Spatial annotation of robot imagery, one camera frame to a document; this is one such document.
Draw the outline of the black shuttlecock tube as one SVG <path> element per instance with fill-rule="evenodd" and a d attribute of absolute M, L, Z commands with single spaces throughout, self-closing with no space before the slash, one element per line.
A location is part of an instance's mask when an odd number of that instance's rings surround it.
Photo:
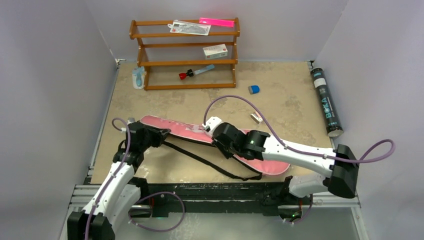
<path fill-rule="evenodd" d="M 327 135 L 330 138 L 339 137 L 344 133 L 344 130 L 329 91 L 325 73 L 322 68 L 315 67 L 310 71 L 310 75 L 321 104 Z"/>

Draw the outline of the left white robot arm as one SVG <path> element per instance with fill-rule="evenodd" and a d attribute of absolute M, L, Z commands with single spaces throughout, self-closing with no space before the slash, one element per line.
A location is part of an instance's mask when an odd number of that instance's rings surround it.
<path fill-rule="evenodd" d="M 147 181 L 135 173 L 145 151 L 160 147 L 171 131 L 140 121 L 128 123 L 122 131 L 126 136 L 118 145 L 107 177 L 82 210 L 67 218 L 69 240 L 114 240 L 131 206 L 149 199 Z"/>

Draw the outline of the pink racket cover bag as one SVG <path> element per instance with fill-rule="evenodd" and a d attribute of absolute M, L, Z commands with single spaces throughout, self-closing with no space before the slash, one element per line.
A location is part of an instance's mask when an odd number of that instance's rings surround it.
<path fill-rule="evenodd" d="M 203 126 L 200 124 L 184 123 L 184 122 L 165 119 L 165 118 L 161 118 L 161 117 L 153 116 L 153 115 L 143 116 L 140 119 L 140 122 L 144 125 L 151 126 L 153 128 L 169 129 L 171 135 L 183 141 L 192 142 L 195 144 L 205 145 L 209 147 L 212 146 L 212 138 L 208 134 L 206 134 Z M 172 143 L 167 144 L 167 146 L 213 168 L 214 170 L 216 170 L 217 172 L 221 173 L 222 175 L 226 177 L 229 177 L 231 179 L 236 179 L 236 180 L 242 180 L 242 181 L 261 180 L 263 175 L 279 176 L 284 174 L 290 168 L 290 164 L 286 162 L 272 161 L 272 160 L 262 161 L 258 159 L 246 160 L 238 155 L 234 155 L 232 158 L 235 161 L 237 161 L 245 168 L 257 174 L 251 177 L 240 177 Z"/>

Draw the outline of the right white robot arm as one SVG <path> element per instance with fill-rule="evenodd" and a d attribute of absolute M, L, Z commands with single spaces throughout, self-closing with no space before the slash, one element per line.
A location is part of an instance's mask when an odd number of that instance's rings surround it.
<path fill-rule="evenodd" d="M 228 159 L 238 156 L 248 161 L 276 161 L 314 171 L 308 176 L 291 176 L 280 196 L 288 204 L 307 195 L 330 192 L 345 199 L 356 196 L 359 165 L 349 159 L 336 159 L 337 151 L 301 145 L 294 151 L 281 139 L 267 132 L 242 132 L 227 122 L 207 122 L 204 126 L 212 144 Z"/>

